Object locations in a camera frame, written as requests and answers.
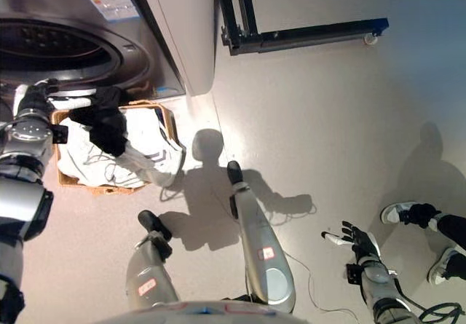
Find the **robot right hand black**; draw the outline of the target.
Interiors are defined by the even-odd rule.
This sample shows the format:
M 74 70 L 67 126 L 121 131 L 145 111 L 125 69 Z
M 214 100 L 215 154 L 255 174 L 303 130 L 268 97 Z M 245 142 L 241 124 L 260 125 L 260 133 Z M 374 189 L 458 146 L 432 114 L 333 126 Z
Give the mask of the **robot right hand black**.
M 359 229 L 349 221 L 342 221 L 341 224 L 342 236 L 323 231 L 320 234 L 321 237 L 336 246 L 351 248 L 358 263 L 363 258 L 381 260 L 379 246 L 372 233 Z

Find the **robot left hand black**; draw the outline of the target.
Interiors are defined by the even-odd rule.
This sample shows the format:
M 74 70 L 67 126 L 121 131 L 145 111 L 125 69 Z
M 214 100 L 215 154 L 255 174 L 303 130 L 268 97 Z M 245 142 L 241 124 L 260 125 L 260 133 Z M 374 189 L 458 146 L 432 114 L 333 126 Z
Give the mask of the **robot left hand black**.
M 49 116 L 54 106 L 48 101 L 50 93 L 58 91 L 57 79 L 44 79 L 35 84 L 20 84 L 15 89 L 13 100 L 13 115 L 32 109 Z

